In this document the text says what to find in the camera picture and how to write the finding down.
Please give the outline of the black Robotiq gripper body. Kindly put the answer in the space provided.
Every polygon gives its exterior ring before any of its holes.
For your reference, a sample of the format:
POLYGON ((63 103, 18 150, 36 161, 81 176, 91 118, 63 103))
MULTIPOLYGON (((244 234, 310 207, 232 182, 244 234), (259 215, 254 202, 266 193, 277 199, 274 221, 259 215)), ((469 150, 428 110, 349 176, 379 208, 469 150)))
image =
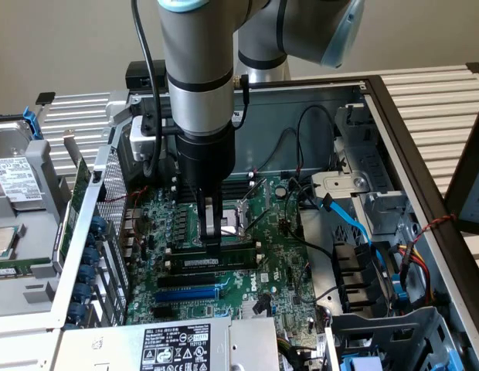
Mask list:
POLYGON ((175 143, 182 174, 203 192, 216 192, 234 168, 234 129, 206 136, 179 134, 175 143))

